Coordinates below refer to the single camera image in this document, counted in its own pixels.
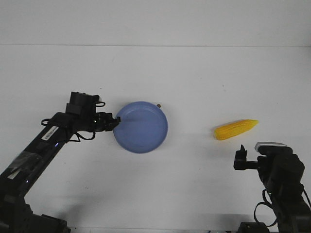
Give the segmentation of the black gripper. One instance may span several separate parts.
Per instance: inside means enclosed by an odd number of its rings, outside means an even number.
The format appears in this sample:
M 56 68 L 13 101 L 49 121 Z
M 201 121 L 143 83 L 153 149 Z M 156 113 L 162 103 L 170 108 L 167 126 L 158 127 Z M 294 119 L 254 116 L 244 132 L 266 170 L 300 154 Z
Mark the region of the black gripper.
M 258 170 L 259 163 L 256 161 L 247 161 L 247 150 L 245 149 L 244 145 L 241 145 L 241 148 L 236 151 L 235 153 L 235 161 L 234 161 L 234 169 L 235 170 Z
M 80 126 L 81 131 L 108 132 L 112 131 L 114 126 L 120 124 L 121 118 L 119 116 L 114 119 L 112 113 L 96 112 L 96 109 L 101 107 L 105 107 L 105 104 L 95 104 L 91 110 L 87 112 L 86 118 L 82 120 L 82 126 Z

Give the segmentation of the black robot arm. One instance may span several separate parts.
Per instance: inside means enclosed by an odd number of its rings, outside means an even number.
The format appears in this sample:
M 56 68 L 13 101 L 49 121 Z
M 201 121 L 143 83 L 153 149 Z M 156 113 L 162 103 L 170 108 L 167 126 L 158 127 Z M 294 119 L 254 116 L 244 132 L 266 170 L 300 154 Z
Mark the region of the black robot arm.
M 277 225 L 280 233 L 309 233 L 311 231 L 311 202 L 301 183 L 304 164 L 292 148 L 282 143 L 258 142 L 255 150 L 260 154 L 256 161 L 247 160 L 247 150 L 241 146 L 234 159 L 235 170 L 254 169 L 265 189 L 263 201 L 258 205 L 271 208 L 276 216 L 266 225 L 255 219 L 243 222 L 240 233 L 267 233 Z
M 12 161 L 0 176 L 0 231 L 2 233 L 69 233 L 65 220 L 36 215 L 25 196 L 61 148 L 72 141 L 84 139 L 80 132 L 96 134 L 112 131 L 120 117 L 96 112 L 96 107 L 75 107 L 42 120 L 44 129 Z

